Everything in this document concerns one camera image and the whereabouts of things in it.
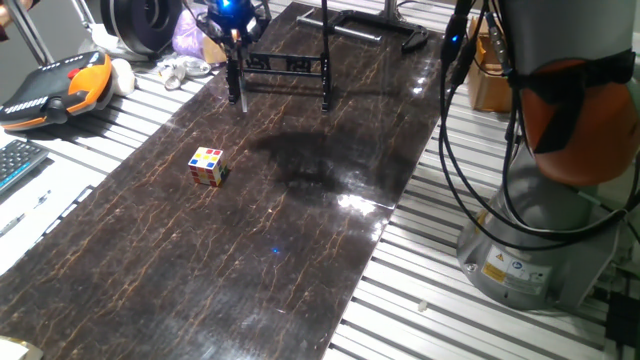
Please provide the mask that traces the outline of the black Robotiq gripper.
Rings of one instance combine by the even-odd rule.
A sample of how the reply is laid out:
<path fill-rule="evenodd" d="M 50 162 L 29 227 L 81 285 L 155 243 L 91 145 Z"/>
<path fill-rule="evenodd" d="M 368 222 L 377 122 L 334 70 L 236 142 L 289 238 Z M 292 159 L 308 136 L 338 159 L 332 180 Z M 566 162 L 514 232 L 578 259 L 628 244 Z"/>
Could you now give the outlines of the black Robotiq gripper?
<path fill-rule="evenodd" d="M 250 0 L 208 0 L 206 19 L 213 22 L 213 41 L 226 52 L 236 46 L 232 29 L 239 30 L 242 48 L 261 38 L 260 16 Z"/>

